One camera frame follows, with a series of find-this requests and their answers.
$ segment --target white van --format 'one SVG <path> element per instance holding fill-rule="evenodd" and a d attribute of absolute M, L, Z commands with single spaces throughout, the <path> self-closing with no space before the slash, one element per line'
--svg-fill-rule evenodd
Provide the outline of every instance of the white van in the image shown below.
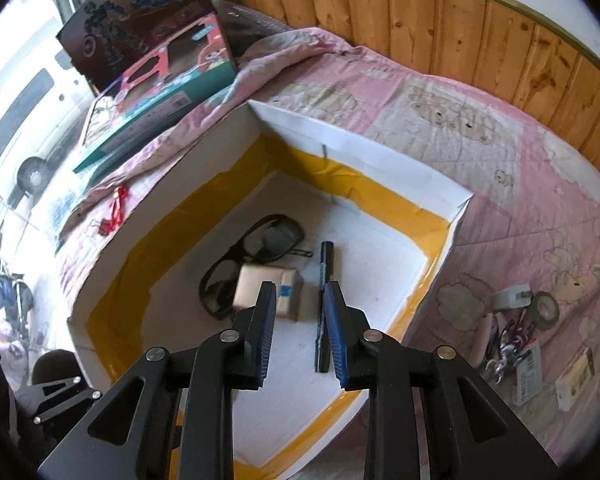
<path fill-rule="evenodd" d="M 9 206 L 45 189 L 63 141 L 82 127 L 93 99 L 53 36 L 15 61 L 0 86 L 0 197 Z"/>

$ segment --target red ribbon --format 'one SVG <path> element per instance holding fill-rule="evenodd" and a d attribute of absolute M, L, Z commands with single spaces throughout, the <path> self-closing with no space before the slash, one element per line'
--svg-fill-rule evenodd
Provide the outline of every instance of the red ribbon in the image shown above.
<path fill-rule="evenodd" d="M 113 231 L 117 231 L 125 220 L 125 199 L 129 196 L 129 190 L 126 186 L 118 186 L 113 192 L 113 202 L 111 203 L 111 218 L 103 218 L 100 221 L 98 234 L 106 236 Z"/>

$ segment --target small white box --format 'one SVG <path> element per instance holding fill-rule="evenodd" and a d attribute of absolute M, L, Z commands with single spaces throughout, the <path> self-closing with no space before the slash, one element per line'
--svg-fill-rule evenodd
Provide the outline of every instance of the small white box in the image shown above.
<path fill-rule="evenodd" d="M 593 352 L 591 348 L 584 347 L 555 381 L 555 393 L 561 411 L 568 412 L 571 409 L 595 373 Z"/>
<path fill-rule="evenodd" d="M 302 277 L 296 269 L 243 265 L 235 289 L 234 307 L 240 309 L 255 305 L 262 282 L 273 282 L 276 285 L 276 316 L 297 319 Z"/>

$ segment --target pink blanket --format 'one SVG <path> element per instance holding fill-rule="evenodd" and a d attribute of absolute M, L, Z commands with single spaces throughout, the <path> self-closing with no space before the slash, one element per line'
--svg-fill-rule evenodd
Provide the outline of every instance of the pink blanket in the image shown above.
<path fill-rule="evenodd" d="M 475 193 L 419 309 L 410 345 L 446 343 L 467 354 L 491 294 L 509 285 L 529 283 L 557 299 L 558 324 L 536 331 L 544 387 L 513 409 L 554 460 L 562 460 L 600 410 L 600 174 L 513 106 L 352 48 L 320 29 L 261 40 L 242 61 L 226 94 L 155 139 L 75 212 L 58 256 L 70 304 L 107 243 L 93 220 L 106 215 L 115 185 L 128 182 L 132 211 L 204 131 L 248 97 L 307 114 L 412 156 Z M 593 350 L 595 376 L 563 413 L 554 381 L 583 346 Z M 506 400 L 511 391 L 510 381 L 498 387 Z"/>

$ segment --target keys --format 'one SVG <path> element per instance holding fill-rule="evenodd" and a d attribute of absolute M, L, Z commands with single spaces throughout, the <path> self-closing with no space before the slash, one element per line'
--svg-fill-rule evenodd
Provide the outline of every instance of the keys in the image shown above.
<path fill-rule="evenodd" d="M 502 332 L 495 330 L 487 345 L 482 377 L 492 388 L 500 384 L 503 377 L 526 357 L 527 352 L 523 352 L 523 349 L 529 343 L 535 326 L 533 323 L 526 324 L 525 316 L 526 308 L 521 311 L 518 320 L 511 319 Z"/>

